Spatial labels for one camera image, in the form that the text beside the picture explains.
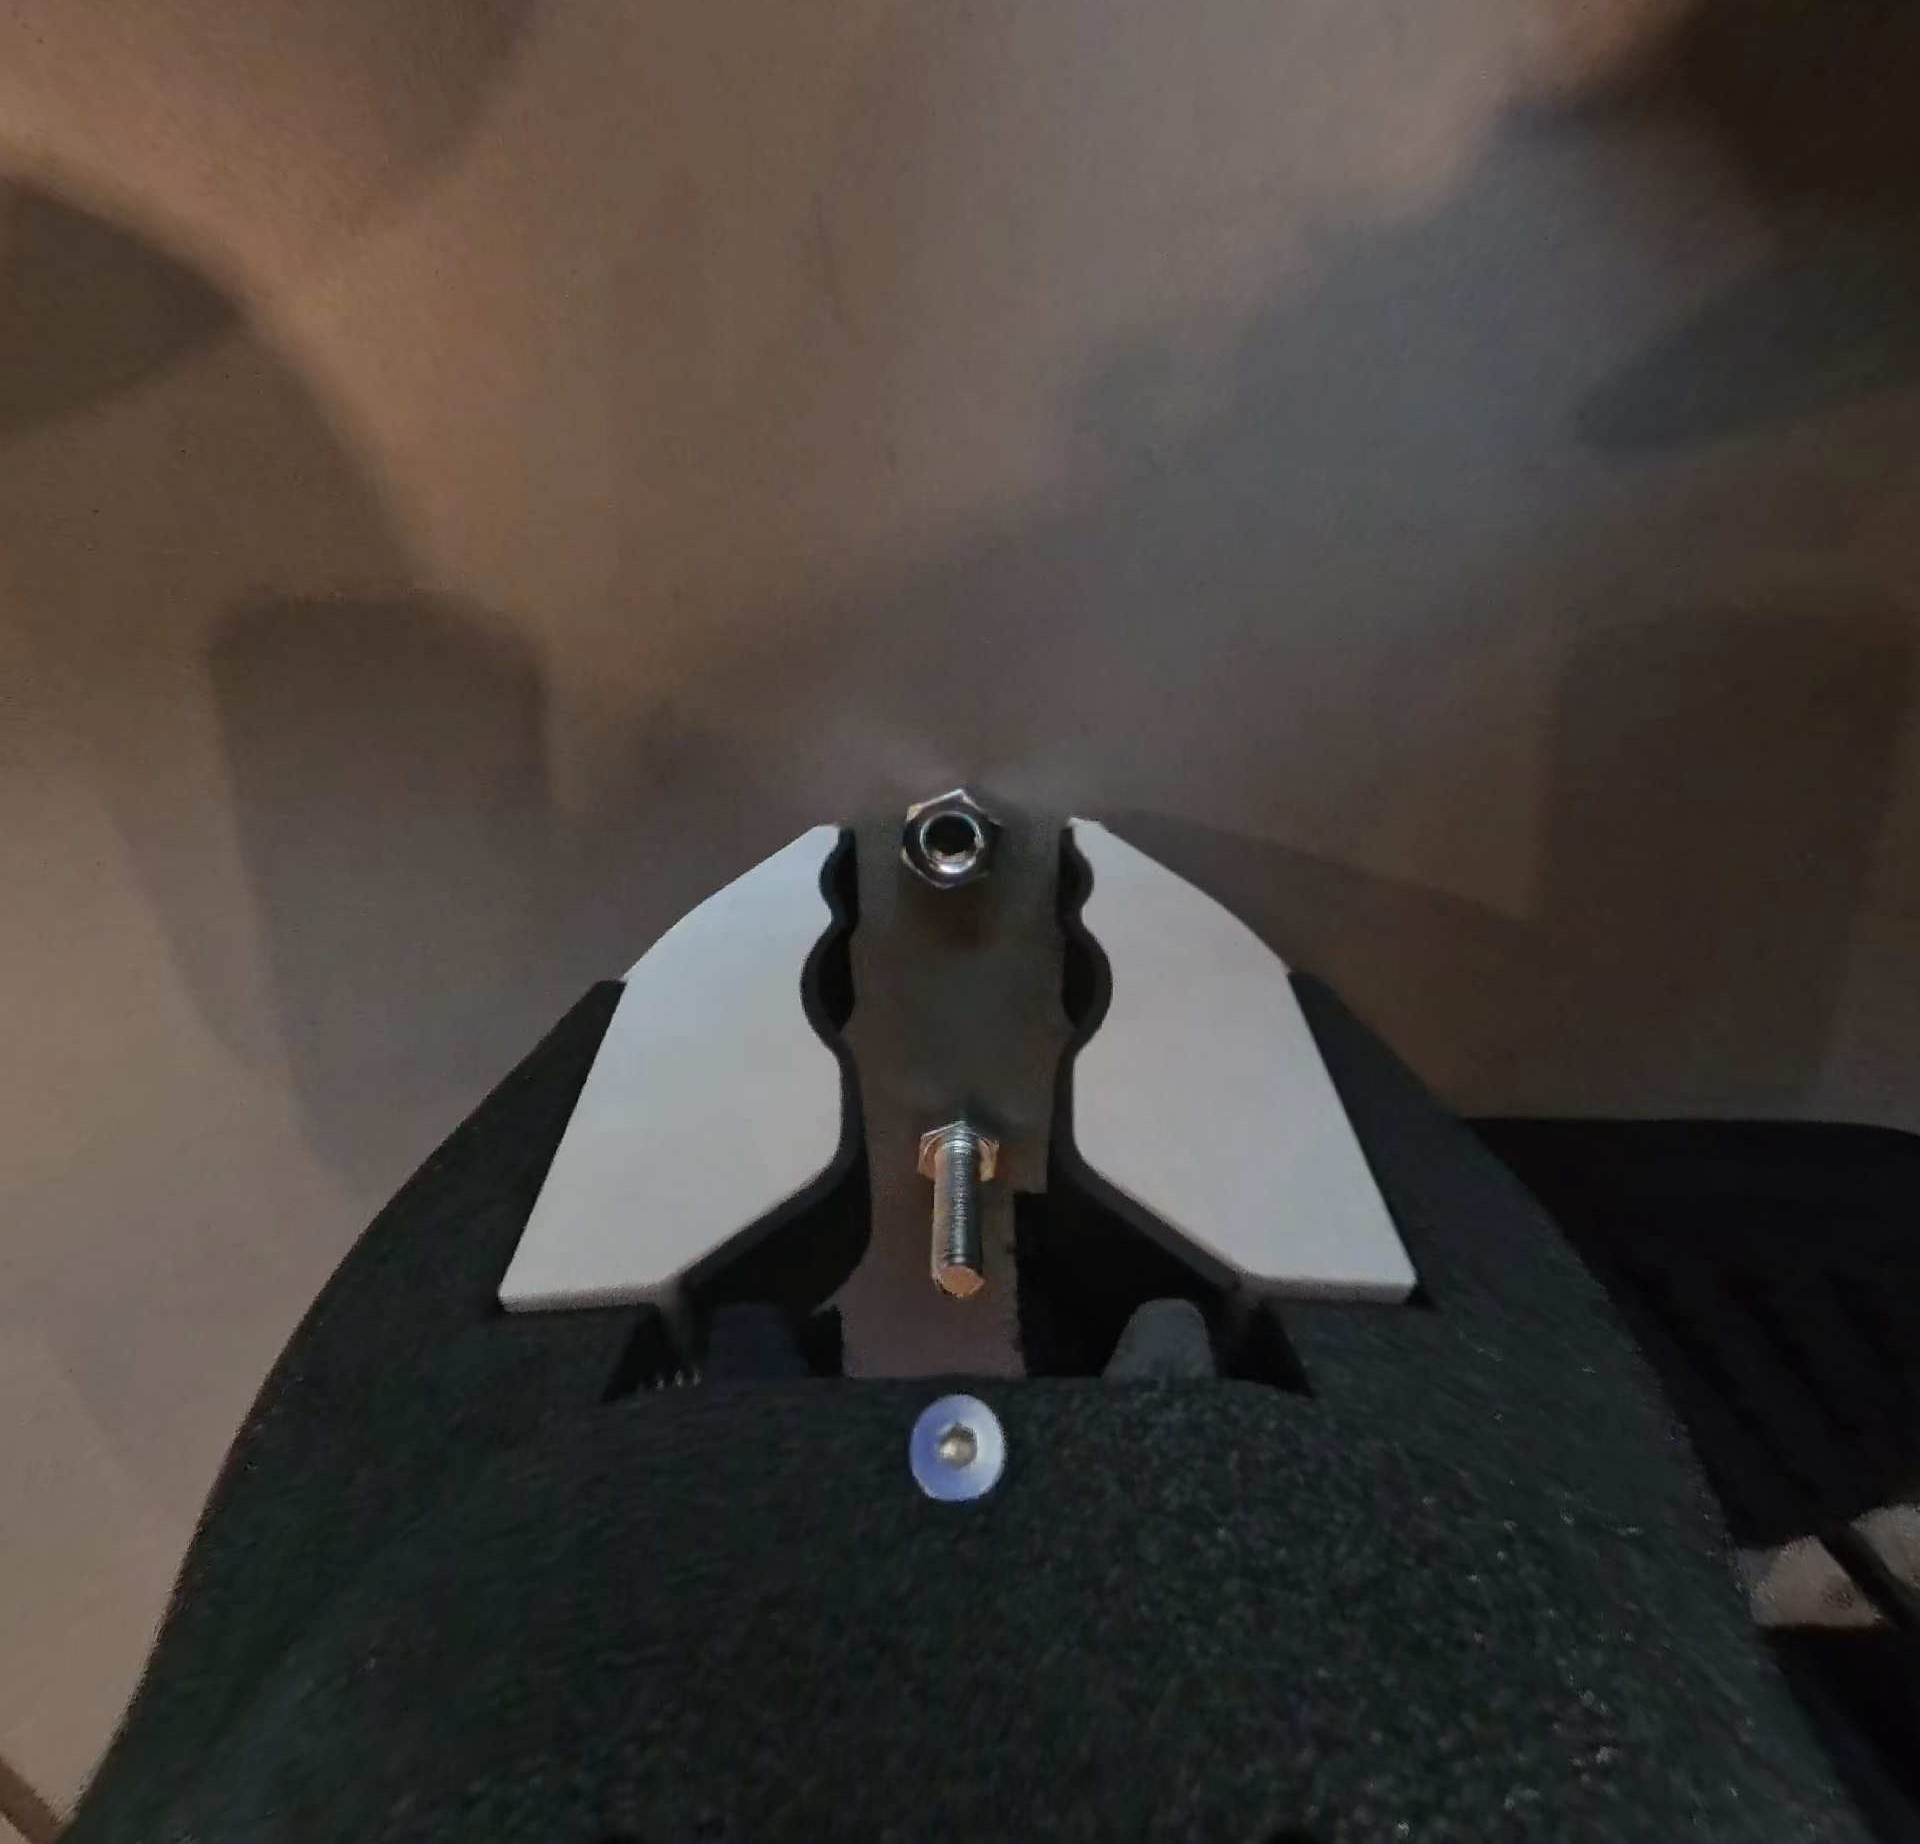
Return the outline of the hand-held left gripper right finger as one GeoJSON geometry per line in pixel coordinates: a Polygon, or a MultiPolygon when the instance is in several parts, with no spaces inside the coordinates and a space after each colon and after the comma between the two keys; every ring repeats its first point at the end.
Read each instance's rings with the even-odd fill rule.
{"type": "Polygon", "coordinates": [[[1081,1165],[1262,1297],[1406,1301],[1418,1277],[1282,955],[1090,817],[1081,929],[1104,1002],[1068,1069],[1081,1165]]]}

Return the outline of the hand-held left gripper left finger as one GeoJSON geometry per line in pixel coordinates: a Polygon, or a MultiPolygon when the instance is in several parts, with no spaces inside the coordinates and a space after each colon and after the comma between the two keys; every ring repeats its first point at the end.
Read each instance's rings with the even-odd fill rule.
{"type": "Polygon", "coordinates": [[[630,965],[499,1283],[507,1312],[829,1303],[871,1238],[856,1076],[821,988],[853,922],[821,824],[630,965]]]}

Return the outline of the silver hex bolt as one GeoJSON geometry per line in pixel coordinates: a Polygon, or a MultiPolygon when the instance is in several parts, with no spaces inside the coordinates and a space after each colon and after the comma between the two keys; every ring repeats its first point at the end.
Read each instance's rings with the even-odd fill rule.
{"type": "MultiPolygon", "coordinates": [[[[971,1122],[983,1133],[990,1133],[969,1115],[958,1115],[953,1120],[971,1122]]],[[[931,1280],[948,1299],[973,1299],[983,1290],[987,1280],[987,1205],[994,1186],[1000,1184],[1002,1178],[1002,1149],[997,1178],[978,1188],[934,1186],[928,1178],[920,1176],[920,1171],[917,1178],[926,1184],[931,1198],[931,1280]]]]}

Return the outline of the black quilted wrist rest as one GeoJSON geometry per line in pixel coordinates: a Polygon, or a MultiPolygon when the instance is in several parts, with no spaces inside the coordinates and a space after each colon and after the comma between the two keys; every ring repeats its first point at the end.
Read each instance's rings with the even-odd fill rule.
{"type": "Polygon", "coordinates": [[[1736,1543],[1813,1542],[1916,1641],[1918,1137],[1841,1122],[1479,1118],[1624,1316],[1736,1543]]]}

